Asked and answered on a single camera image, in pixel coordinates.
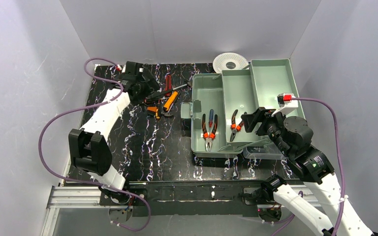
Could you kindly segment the orange black cutting pliers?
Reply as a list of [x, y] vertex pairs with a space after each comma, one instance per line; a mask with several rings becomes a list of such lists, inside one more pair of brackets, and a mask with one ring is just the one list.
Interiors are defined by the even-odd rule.
[[205, 140], [206, 151], [211, 151], [213, 140], [216, 138], [216, 132], [218, 129], [218, 115], [214, 113], [214, 121], [212, 128], [210, 129], [208, 126], [208, 122], [206, 122], [206, 114], [203, 114], [201, 120], [201, 128], [203, 133], [202, 137]]

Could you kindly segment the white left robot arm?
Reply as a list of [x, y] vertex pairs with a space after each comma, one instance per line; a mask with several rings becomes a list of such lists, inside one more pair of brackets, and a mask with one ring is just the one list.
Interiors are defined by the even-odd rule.
[[71, 163], [87, 172], [101, 184], [123, 189], [126, 179], [112, 165], [112, 153], [107, 139], [129, 105], [138, 105], [158, 91], [160, 86], [144, 64], [128, 61], [115, 83], [110, 83], [92, 117], [80, 129], [68, 135]]

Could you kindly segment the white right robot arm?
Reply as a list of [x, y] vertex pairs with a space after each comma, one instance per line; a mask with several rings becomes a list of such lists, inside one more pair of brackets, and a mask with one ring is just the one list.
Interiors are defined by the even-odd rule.
[[304, 185], [295, 189], [281, 176], [272, 175], [257, 190], [242, 194], [246, 202], [280, 204], [316, 236], [378, 235], [358, 216], [326, 155], [311, 144], [314, 133], [304, 118], [263, 107], [241, 118], [247, 133], [259, 125], [256, 135], [270, 138]]

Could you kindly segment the orange black needle-nose pliers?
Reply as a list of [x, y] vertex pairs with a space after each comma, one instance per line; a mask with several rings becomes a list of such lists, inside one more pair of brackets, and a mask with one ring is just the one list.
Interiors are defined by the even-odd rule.
[[230, 135], [230, 141], [233, 142], [235, 139], [235, 136], [238, 132], [241, 131], [242, 127], [244, 126], [244, 121], [241, 120], [239, 123], [236, 123], [236, 115], [238, 113], [238, 109], [236, 109], [231, 117], [231, 135]]

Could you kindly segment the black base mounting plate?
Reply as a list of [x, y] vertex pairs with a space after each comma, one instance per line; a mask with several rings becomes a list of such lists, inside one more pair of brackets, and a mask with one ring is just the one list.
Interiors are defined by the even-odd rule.
[[278, 207], [265, 198], [246, 200], [243, 194], [254, 194], [260, 180], [216, 181], [154, 181], [131, 182], [128, 190], [144, 195], [150, 210], [135, 200], [132, 215], [145, 217], [160, 215], [242, 215], [257, 217], [259, 208]]

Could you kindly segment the translucent lid green toolbox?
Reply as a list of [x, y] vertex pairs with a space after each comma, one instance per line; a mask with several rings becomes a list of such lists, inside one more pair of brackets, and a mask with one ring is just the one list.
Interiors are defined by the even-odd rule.
[[[254, 132], [241, 130], [232, 141], [230, 126], [235, 110], [239, 123], [243, 113], [251, 114], [258, 107], [279, 108], [277, 95], [281, 93], [299, 95], [289, 59], [256, 59], [246, 69], [194, 75], [191, 101], [181, 105], [181, 118], [191, 121], [192, 152], [200, 158], [234, 158], [247, 147], [261, 147], [263, 159], [279, 154], [268, 136]], [[201, 120], [210, 110], [218, 116], [218, 128], [207, 151]]]

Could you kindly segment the white filament spool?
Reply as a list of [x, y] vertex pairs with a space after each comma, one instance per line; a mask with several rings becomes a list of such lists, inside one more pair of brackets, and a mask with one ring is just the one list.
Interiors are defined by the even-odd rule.
[[239, 70], [249, 65], [247, 59], [237, 53], [222, 53], [213, 60], [213, 69], [216, 73], [223, 70]]

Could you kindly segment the blue red handle screwdriver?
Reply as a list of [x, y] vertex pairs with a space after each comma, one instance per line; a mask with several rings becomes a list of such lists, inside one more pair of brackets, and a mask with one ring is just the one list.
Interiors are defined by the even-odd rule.
[[212, 128], [213, 121], [214, 121], [214, 110], [211, 109], [209, 111], [209, 121], [208, 121], [208, 126], [209, 126], [210, 129]]

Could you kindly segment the orange utility knife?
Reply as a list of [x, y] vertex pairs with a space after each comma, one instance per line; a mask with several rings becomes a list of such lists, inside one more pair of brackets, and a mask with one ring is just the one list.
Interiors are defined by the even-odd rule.
[[172, 105], [175, 103], [175, 101], [178, 99], [179, 97], [179, 92], [178, 91], [174, 91], [170, 97], [168, 98], [168, 100], [166, 101], [166, 103], [164, 104], [163, 106], [163, 111], [164, 112], [169, 112]]

